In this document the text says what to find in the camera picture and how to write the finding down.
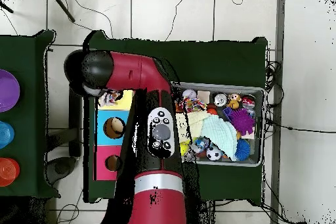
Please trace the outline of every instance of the blue panel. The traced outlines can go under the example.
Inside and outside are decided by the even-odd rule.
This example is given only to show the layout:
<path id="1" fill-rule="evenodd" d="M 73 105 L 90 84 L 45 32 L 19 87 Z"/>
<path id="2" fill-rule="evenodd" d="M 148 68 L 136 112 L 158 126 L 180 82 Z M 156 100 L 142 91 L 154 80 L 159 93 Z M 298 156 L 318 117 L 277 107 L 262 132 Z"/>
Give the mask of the blue panel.
<path id="1" fill-rule="evenodd" d="M 104 133 L 103 127 L 107 119 L 118 117 L 127 124 L 129 111 L 124 110 L 98 110 L 97 124 L 97 145 L 100 146 L 121 146 L 123 144 L 123 136 L 118 139 L 111 139 Z"/>

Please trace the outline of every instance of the gray tray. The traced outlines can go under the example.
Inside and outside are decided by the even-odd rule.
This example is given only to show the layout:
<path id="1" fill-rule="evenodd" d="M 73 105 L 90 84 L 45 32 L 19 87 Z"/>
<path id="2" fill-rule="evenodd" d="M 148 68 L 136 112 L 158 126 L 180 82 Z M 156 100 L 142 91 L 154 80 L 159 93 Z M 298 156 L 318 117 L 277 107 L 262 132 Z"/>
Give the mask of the gray tray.
<path id="1" fill-rule="evenodd" d="M 198 164 L 217 165 L 217 166 L 258 166 L 262 161 L 264 148 L 264 117 L 265 117 L 265 90 L 257 87 L 242 87 L 242 86 L 226 86 L 213 84 L 199 84 L 199 83 L 185 83 L 180 85 L 172 83 L 173 86 L 178 87 L 181 91 L 185 89 L 193 89 L 197 91 L 210 91 L 210 103 L 213 104 L 213 95 L 216 93 L 225 93 L 226 95 L 232 93 L 239 93 L 241 95 L 249 94 L 255 97 L 255 133 L 254 139 L 246 139 L 251 147 L 251 153 L 248 159 L 244 161 L 231 161 L 227 159 L 220 159 L 216 161 L 208 160 L 207 158 L 199 158 L 196 162 Z"/>

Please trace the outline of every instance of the purple cup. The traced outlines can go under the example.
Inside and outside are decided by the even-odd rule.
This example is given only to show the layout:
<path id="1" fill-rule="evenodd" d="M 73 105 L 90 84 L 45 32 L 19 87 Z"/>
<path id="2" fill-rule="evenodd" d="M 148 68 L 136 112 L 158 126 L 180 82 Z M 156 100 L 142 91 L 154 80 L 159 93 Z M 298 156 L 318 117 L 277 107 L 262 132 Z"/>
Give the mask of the purple cup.
<path id="1" fill-rule="evenodd" d="M 0 70 L 0 112 L 10 110 L 20 97 L 18 80 L 7 72 Z"/>

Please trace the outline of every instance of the plastic container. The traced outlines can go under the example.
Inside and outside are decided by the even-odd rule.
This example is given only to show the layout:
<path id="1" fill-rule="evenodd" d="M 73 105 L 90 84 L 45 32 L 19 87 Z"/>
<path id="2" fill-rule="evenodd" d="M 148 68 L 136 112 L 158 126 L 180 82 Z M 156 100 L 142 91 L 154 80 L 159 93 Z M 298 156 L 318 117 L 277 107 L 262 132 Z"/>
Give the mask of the plastic container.
<path id="1" fill-rule="evenodd" d="M 263 148 L 264 148 L 264 109 L 265 109 L 265 91 L 262 88 L 257 87 L 242 87 L 242 86 L 226 86 L 226 85 L 213 85 L 213 84 L 198 84 L 198 83 L 185 83 L 181 82 L 180 85 L 172 83 L 173 86 L 180 88 L 181 92 L 185 89 L 193 89 L 201 91 L 210 91 L 210 103 L 214 104 L 214 96 L 218 93 L 224 93 L 230 95 L 233 93 L 239 93 L 240 95 L 253 95 L 255 97 L 255 132 L 254 139 L 246 139 L 250 144 L 250 155 L 248 159 L 244 161 L 231 161 L 227 158 L 221 158 L 220 160 L 211 161 L 207 157 L 198 158 L 198 164 L 209 164 L 214 166 L 258 166 L 262 161 Z M 228 119 L 220 112 L 223 107 L 217 107 L 217 113 L 224 121 Z"/>
<path id="2" fill-rule="evenodd" d="M 20 174 L 20 166 L 12 158 L 0 158 L 0 187 L 7 187 Z"/>
<path id="3" fill-rule="evenodd" d="M 0 121 L 0 149 L 5 148 L 14 139 L 14 129 L 9 123 Z"/>
<path id="4" fill-rule="evenodd" d="M 0 70 L 0 112 L 10 110 L 18 102 L 20 86 L 18 80 L 6 70 Z"/>

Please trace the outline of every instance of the pink panel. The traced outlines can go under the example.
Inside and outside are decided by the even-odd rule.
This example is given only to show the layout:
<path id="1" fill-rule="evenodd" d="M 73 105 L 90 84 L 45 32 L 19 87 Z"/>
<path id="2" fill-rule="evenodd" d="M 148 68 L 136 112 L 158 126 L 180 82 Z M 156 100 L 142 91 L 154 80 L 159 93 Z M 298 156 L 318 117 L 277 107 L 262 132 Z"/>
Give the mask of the pink panel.
<path id="1" fill-rule="evenodd" d="M 108 170 L 105 166 L 105 160 L 113 154 L 120 156 L 120 152 L 121 146 L 97 146 L 97 181 L 115 181 L 117 179 L 117 172 Z"/>

